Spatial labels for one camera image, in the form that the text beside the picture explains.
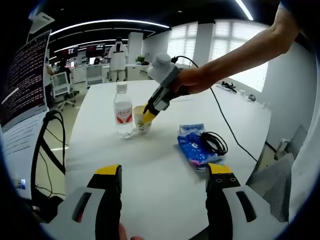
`desk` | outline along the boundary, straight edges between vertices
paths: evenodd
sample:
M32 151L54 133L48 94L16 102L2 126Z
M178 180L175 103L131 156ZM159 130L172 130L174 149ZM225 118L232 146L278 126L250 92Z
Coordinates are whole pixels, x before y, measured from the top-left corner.
M143 105L158 87L153 80L130 81L133 106ZM269 130L271 113L257 102L214 87L235 136L256 159ZM116 134L113 98L116 84L92 86L78 112L66 156L66 192L86 186L94 172L122 165L120 221L128 236L148 240L187 240L208 226L206 173L196 172L178 147L180 124L204 123L228 144L226 164L245 184L256 162L237 146L210 90L171 102L150 132L121 139Z

